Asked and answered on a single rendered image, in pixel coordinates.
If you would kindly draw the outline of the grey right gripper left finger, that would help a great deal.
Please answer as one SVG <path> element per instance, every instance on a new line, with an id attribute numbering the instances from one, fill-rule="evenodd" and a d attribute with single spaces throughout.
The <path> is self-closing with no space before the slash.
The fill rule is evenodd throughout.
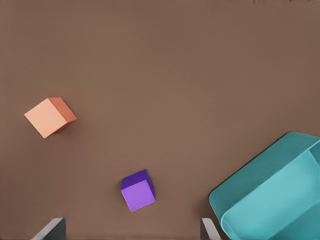
<path id="1" fill-rule="evenodd" d="M 63 217 L 52 219 L 31 240 L 66 240 L 66 221 Z"/>

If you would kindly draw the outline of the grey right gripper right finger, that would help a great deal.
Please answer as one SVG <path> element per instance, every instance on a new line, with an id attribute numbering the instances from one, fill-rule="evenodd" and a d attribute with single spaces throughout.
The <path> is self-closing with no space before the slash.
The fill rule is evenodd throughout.
<path id="1" fill-rule="evenodd" d="M 216 226 L 210 218 L 200 219 L 200 239 L 201 240 L 222 240 Z"/>

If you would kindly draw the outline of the teal tray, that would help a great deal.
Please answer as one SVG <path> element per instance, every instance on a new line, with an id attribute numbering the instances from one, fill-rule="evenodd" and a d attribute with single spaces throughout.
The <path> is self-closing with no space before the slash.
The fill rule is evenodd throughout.
<path id="1" fill-rule="evenodd" d="M 320 240 L 320 137 L 286 133 L 208 200 L 231 240 Z"/>

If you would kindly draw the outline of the purple cube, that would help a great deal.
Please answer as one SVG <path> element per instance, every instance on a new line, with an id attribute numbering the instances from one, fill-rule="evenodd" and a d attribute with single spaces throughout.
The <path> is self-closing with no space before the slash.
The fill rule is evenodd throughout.
<path id="1" fill-rule="evenodd" d="M 131 212 L 156 202 L 155 187 L 146 169 L 123 178 L 120 191 Z"/>

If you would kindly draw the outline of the orange cube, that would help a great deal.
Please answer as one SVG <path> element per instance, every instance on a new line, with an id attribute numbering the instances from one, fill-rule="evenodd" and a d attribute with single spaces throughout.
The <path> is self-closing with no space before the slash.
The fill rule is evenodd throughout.
<path id="1" fill-rule="evenodd" d="M 44 139 L 77 120 L 76 115 L 61 97 L 46 98 L 24 116 Z"/>

